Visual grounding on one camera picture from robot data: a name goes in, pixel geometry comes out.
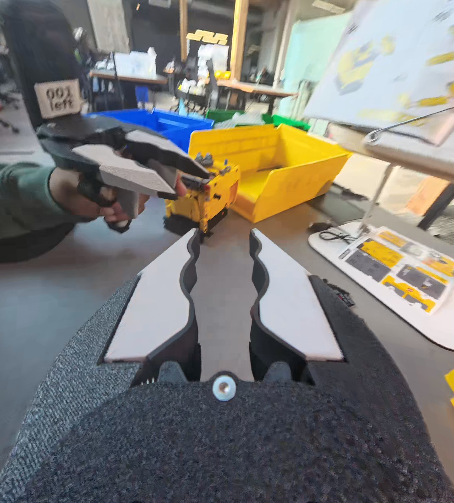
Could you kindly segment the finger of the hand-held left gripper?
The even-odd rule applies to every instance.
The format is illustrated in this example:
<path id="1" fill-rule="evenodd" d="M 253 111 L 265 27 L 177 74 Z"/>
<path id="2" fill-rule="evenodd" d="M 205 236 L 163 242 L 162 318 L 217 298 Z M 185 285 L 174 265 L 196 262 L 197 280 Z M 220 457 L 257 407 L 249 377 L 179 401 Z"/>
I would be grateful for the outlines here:
<path id="1" fill-rule="evenodd" d="M 146 164 L 124 158 L 106 145 L 86 144 L 73 153 L 98 165 L 101 181 L 106 185 L 163 199 L 176 199 L 178 171 L 156 160 Z"/>
<path id="2" fill-rule="evenodd" d="M 186 175 L 210 179 L 210 172 L 204 166 L 165 137 L 143 130 L 132 130 L 125 134 L 125 141 L 133 160 L 142 164 L 155 160 Z"/>

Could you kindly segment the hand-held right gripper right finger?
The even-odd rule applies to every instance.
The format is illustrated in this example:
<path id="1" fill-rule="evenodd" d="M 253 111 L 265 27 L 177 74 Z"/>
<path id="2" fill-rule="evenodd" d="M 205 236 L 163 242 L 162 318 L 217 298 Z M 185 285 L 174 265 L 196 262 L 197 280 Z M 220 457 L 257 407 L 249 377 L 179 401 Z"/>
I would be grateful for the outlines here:
<path id="1" fill-rule="evenodd" d="M 254 380 L 262 381 L 278 362 L 288 365 L 294 381 L 305 379 L 309 362 L 345 363 L 311 273 L 256 228 L 249 254 L 256 290 L 249 339 Z"/>

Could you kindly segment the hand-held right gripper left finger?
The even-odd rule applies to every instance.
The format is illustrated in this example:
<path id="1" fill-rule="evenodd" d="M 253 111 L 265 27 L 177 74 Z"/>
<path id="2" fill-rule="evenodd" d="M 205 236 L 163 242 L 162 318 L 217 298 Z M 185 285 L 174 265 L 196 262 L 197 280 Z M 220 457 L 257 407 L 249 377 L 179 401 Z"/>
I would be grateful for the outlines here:
<path id="1" fill-rule="evenodd" d="M 106 364 L 138 364 L 136 381 L 157 378 L 165 362 L 188 381 L 201 377 L 198 323 L 191 297 L 200 232 L 188 231 L 137 275 L 104 353 Z"/>

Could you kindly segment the blue plastic bin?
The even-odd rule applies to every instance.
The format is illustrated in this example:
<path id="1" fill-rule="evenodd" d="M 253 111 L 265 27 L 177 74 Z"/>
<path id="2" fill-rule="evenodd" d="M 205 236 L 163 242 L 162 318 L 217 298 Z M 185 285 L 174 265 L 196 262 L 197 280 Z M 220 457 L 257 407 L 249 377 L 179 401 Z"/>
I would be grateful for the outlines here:
<path id="1" fill-rule="evenodd" d="M 190 138 L 195 131 L 211 130 L 214 120 L 202 116 L 183 116 L 176 112 L 154 109 L 126 109 L 93 112 L 88 116 L 106 116 L 131 125 L 151 129 L 166 137 L 183 151 L 188 152 Z"/>

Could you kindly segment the yellow lego vehicle model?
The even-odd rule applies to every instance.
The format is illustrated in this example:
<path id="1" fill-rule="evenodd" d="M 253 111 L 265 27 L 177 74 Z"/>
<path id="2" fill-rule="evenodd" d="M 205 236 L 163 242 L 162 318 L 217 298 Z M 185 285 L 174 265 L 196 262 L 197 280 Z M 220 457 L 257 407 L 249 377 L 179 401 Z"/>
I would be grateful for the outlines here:
<path id="1" fill-rule="evenodd" d="M 209 178 L 182 175 L 187 193 L 176 200 L 165 200 L 163 226 L 179 236 L 197 228 L 203 242 L 235 203 L 241 169 L 227 159 L 223 163 L 215 160 L 211 153 L 198 153 L 195 160 L 205 167 Z"/>

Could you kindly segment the person's left forearm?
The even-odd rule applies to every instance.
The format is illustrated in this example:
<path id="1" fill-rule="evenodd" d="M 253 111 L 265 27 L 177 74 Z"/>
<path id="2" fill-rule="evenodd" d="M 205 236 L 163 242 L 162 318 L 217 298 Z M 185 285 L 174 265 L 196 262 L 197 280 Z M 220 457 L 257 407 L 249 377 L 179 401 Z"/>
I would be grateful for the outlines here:
<path id="1" fill-rule="evenodd" d="M 0 239 L 80 221 L 52 197 L 53 171 L 34 162 L 0 163 Z"/>

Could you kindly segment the lego instruction booklet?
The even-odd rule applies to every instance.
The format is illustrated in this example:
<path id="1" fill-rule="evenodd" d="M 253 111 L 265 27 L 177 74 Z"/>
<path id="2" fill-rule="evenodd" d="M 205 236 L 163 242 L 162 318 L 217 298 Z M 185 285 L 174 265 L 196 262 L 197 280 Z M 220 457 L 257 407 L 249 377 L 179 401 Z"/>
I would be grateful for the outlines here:
<path id="1" fill-rule="evenodd" d="M 359 1 L 305 115 L 441 145 L 454 130 L 454 1 Z"/>

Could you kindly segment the person's left hand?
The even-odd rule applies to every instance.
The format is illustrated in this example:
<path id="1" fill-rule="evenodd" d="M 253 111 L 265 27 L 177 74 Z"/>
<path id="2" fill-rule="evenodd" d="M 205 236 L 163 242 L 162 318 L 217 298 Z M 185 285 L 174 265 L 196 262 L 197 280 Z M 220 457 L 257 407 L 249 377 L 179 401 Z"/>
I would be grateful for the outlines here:
<path id="1" fill-rule="evenodd" d="M 86 221 L 104 218 L 105 222 L 122 225 L 129 220 L 118 199 L 115 187 L 102 186 L 102 196 L 111 202 L 109 207 L 101 207 L 78 191 L 80 173 L 54 168 L 49 178 L 49 190 L 54 201 L 70 214 Z"/>

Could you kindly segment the background work table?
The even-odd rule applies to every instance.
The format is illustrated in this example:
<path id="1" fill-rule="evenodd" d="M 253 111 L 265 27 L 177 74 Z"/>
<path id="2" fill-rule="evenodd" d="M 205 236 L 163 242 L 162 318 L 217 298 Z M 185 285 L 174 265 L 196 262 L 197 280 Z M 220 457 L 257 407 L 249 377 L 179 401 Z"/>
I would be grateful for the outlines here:
<path id="1" fill-rule="evenodd" d="M 294 97 L 298 94 L 298 92 L 288 92 L 280 88 L 271 87 L 269 85 L 255 85 L 232 79 L 219 79 L 216 82 L 219 88 L 228 89 L 228 102 L 230 102 L 230 96 L 233 91 L 240 94 L 243 97 L 244 108 L 246 107 L 246 100 L 250 95 L 267 96 L 269 99 L 268 114 L 270 115 L 273 115 L 274 103 L 276 99 Z"/>
<path id="2" fill-rule="evenodd" d="M 116 96 L 120 101 L 122 110 L 129 108 L 129 105 L 125 103 L 125 95 L 121 87 L 121 83 L 130 83 L 134 89 L 139 85 L 147 87 L 149 90 L 151 110 L 154 110 L 156 107 L 156 94 L 160 92 L 161 89 L 167 88 L 167 77 L 159 74 L 156 76 L 129 76 L 118 74 L 116 71 L 91 69 L 88 75 L 90 80 L 97 78 L 100 82 L 113 82 L 113 86 L 116 90 Z"/>

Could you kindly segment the clear plastic bags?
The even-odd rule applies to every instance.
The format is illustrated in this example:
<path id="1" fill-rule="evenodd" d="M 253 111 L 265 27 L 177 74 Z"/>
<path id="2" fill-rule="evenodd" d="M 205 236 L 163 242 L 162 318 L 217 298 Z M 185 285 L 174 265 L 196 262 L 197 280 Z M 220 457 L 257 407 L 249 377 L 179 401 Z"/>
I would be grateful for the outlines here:
<path id="1" fill-rule="evenodd" d="M 225 116 L 218 115 L 214 119 L 213 129 L 231 129 L 243 126 L 274 125 L 271 114 L 262 114 L 259 112 L 234 112 Z"/>

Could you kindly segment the yellow grey sticker sheet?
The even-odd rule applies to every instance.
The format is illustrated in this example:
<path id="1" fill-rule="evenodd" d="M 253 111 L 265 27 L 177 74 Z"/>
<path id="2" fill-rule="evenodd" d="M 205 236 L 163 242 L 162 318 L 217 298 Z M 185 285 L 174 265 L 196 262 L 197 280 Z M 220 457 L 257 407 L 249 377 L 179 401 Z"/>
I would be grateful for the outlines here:
<path id="1" fill-rule="evenodd" d="M 438 309 L 454 284 L 454 258 L 387 227 L 359 237 L 338 259 L 425 313 Z"/>

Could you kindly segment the green plastic bin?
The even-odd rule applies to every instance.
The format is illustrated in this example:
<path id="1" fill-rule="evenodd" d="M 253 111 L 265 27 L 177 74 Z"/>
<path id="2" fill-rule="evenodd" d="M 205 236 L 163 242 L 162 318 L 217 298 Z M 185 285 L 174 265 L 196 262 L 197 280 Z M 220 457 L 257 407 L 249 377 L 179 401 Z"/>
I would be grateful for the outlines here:
<path id="1" fill-rule="evenodd" d="M 218 115 L 221 114 L 221 116 L 225 116 L 228 113 L 233 114 L 234 112 L 247 113 L 246 111 L 243 111 L 243 110 L 212 110 L 212 109 L 208 109 L 205 113 L 205 118 L 212 120 L 214 122 L 214 119 L 217 118 Z M 303 130 L 305 132 L 308 132 L 309 129 L 311 128 L 311 126 L 308 123 L 303 122 L 303 121 L 291 119 L 286 116 L 281 116 L 281 115 L 277 115 L 277 114 L 274 114 L 272 116 L 273 116 L 273 120 L 274 120 L 274 125 L 273 125 L 274 127 L 278 127 L 278 126 L 284 124 L 284 125 L 288 125 L 288 126 Z"/>

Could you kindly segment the white book stand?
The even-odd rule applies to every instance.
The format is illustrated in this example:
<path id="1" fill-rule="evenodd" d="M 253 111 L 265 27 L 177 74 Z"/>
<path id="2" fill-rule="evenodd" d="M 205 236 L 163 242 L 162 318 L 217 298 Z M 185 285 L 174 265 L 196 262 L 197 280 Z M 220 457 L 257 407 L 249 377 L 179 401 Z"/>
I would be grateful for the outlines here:
<path id="1" fill-rule="evenodd" d="M 371 218 L 394 167 L 410 168 L 454 183 L 454 106 L 372 131 L 365 136 L 347 133 L 343 137 L 342 146 L 351 146 L 358 152 L 363 150 L 372 157 L 388 161 L 389 165 L 363 218 L 312 234 L 308 238 L 310 247 L 427 339 L 454 351 L 454 284 L 440 307 L 432 313 L 425 313 L 418 306 L 404 302 L 396 294 L 338 259 L 338 255 L 359 237 L 371 230 L 387 227 L 375 227 L 371 224 Z"/>

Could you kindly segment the pale green partition panel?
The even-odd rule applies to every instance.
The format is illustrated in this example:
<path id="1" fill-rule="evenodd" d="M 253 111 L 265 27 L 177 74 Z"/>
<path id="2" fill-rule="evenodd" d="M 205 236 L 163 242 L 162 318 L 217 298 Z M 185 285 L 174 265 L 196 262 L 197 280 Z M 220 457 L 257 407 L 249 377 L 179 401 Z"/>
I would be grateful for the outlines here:
<path id="1" fill-rule="evenodd" d="M 298 91 L 302 80 L 320 81 L 350 17 L 349 12 L 294 22 L 282 74 L 285 91 Z"/>

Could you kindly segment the wooden post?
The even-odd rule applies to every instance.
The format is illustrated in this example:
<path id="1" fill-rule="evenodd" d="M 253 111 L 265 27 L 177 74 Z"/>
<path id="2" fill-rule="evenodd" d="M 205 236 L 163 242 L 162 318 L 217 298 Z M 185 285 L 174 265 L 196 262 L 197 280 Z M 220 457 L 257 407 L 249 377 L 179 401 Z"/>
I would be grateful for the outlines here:
<path id="1" fill-rule="evenodd" d="M 230 50 L 230 80 L 241 79 L 248 12 L 249 1 L 235 1 Z"/>

